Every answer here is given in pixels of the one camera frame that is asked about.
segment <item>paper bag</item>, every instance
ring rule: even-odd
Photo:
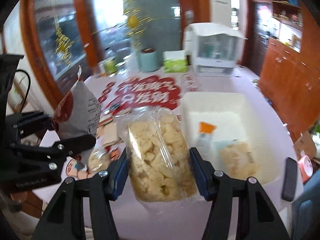
[[[79,68],[78,80],[54,111],[52,121],[60,139],[85,134],[92,134],[96,137],[97,134],[101,106],[80,76],[81,68]],[[86,150],[75,158],[79,164],[77,165],[78,170],[87,165],[91,152],[92,149]]]

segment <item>white storage box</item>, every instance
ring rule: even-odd
[[[254,160],[260,164],[255,177],[260,184],[276,180],[280,169],[276,156],[265,140],[265,132],[257,115],[243,94],[189,92],[182,98],[182,127],[189,147],[196,147],[199,122],[217,126],[213,132],[212,146],[220,141],[246,141]],[[204,160],[210,161],[216,170],[226,174],[220,153],[214,147],[197,147]]]
[[[185,29],[184,49],[202,76],[229,77],[236,66],[239,31],[217,23],[195,23]]]

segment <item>hanging ornament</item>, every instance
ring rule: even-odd
[[[62,33],[62,29],[59,26],[58,22],[58,15],[56,13],[56,6],[55,6],[55,0],[51,0],[52,3],[52,10],[55,12],[54,16],[54,24],[56,26],[56,43],[57,43],[57,49],[55,51],[55,54],[57,54],[68,67],[71,66],[70,58],[72,56],[70,52],[70,48],[74,41],[71,41],[66,35]]]
[[[133,38],[134,44],[132,44],[132,46],[135,48],[135,50],[139,50],[141,45],[139,40],[145,31],[143,24],[151,22],[153,19],[150,17],[141,16],[140,9],[133,5],[133,1],[134,0],[125,0],[124,4],[126,6],[124,9],[124,15],[128,17],[126,25],[129,29],[129,33],[127,33],[127,35],[130,38]]]

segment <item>teal cup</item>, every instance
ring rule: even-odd
[[[152,72],[160,68],[157,54],[154,49],[142,49],[139,54],[140,70],[142,72]]]

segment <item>glass door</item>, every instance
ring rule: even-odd
[[[80,38],[73,0],[34,0],[35,21],[40,47],[50,73],[65,95],[77,80],[91,71]]]
[[[179,0],[92,1],[95,35],[99,36],[103,49],[111,48],[116,53],[118,61],[131,54],[132,50],[153,48],[162,65],[164,51],[181,49]]]

